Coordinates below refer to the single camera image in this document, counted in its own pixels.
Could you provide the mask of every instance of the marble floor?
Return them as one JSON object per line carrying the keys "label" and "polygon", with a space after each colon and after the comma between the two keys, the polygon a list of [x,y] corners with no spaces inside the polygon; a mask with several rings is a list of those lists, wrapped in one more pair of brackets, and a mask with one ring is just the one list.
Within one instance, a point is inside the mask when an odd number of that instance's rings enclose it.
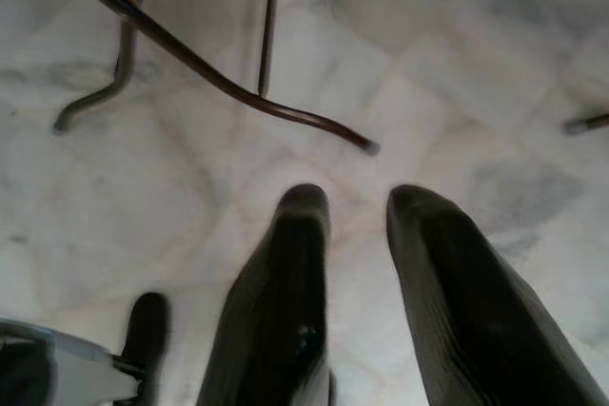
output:
{"label": "marble floor", "polygon": [[[254,87],[264,0],[146,0]],[[331,204],[339,405],[425,405],[384,237],[386,196],[455,200],[541,299],[609,394],[609,0],[279,0],[269,97],[336,117],[376,157],[240,106],[145,38],[120,97],[117,19],[93,0],[0,0],[0,314],[118,351],[149,289],[173,306],[160,404],[193,405],[224,296],[293,184]]]}

